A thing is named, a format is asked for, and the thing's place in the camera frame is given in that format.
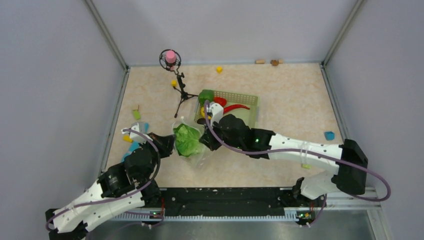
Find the green toy bell pepper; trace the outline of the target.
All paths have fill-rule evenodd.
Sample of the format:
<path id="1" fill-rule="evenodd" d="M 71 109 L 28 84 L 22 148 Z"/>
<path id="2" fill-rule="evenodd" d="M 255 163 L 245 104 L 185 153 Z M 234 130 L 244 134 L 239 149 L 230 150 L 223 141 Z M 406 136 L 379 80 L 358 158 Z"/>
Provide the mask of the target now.
<path id="1" fill-rule="evenodd" d="M 214 101 L 214 91 L 210 90 L 210 89 L 203 89 L 199 94 L 198 94 L 198 102 L 201 106 L 203 106 L 205 104 L 206 101 L 208 101 L 209 103 Z"/>

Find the green toy cabbage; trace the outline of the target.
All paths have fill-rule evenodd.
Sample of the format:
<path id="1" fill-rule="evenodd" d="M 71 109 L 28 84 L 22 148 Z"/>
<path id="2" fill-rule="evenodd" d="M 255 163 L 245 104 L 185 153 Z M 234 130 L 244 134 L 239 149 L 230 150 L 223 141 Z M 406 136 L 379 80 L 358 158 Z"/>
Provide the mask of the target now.
<path id="1" fill-rule="evenodd" d="M 175 148 L 180 156 L 189 158 L 203 152 L 203 145 L 199 142 L 201 133 L 194 127 L 181 123 L 173 128 Z"/>

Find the clear zip top bag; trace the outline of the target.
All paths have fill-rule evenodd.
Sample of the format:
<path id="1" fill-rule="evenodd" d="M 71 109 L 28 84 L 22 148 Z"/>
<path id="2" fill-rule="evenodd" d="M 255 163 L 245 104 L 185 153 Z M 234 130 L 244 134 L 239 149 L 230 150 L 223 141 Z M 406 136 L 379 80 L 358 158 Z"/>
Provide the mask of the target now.
<path id="1" fill-rule="evenodd" d="M 171 129 L 175 136 L 173 147 L 177 155 L 194 169 L 205 168 L 213 152 L 200 142 L 205 133 L 204 125 L 181 116 L 172 124 Z"/>

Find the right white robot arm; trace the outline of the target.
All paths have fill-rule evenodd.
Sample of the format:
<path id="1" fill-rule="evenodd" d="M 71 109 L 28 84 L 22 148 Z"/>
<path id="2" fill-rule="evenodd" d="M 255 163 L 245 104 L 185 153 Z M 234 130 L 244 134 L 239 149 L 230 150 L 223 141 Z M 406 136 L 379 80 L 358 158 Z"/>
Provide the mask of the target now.
<path id="1" fill-rule="evenodd" d="M 298 140 L 272 130 L 250 128 L 232 114 L 204 126 L 199 142 L 211 151 L 224 146 L 254 159 L 289 160 L 322 169 L 297 180 L 293 200 L 299 206 L 338 191 L 352 196 L 365 193 L 368 159 L 354 140 L 345 139 L 342 144 Z"/>

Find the yellow toy lemon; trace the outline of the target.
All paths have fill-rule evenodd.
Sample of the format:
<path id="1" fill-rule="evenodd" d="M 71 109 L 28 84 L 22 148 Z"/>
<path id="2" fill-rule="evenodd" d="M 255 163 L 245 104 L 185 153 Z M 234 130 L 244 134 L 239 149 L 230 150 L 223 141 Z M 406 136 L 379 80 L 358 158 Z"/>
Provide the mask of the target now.
<path id="1" fill-rule="evenodd" d="M 205 107 L 201 107 L 200 109 L 200 115 L 203 119 L 208 119 L 210 120 L 212 118 L 212 115 L 210 112 L 208 112 Z"/>

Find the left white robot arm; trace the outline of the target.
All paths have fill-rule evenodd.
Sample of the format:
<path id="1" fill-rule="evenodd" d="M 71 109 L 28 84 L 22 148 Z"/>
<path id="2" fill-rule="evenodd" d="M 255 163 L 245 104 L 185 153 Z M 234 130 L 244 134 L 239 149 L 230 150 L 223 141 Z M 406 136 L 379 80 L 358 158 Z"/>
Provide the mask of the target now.
<path id="1" fill-rule="evenodd" d="M 164 207 L 155 179 L 161 160 L 169 157 L 175 135 L 130 130 L 142 139 L 122 162 L 110 166 L 79 197 L 45 212 L 50 240 L 83 240 L 102 223 L 136 208 Z"/>

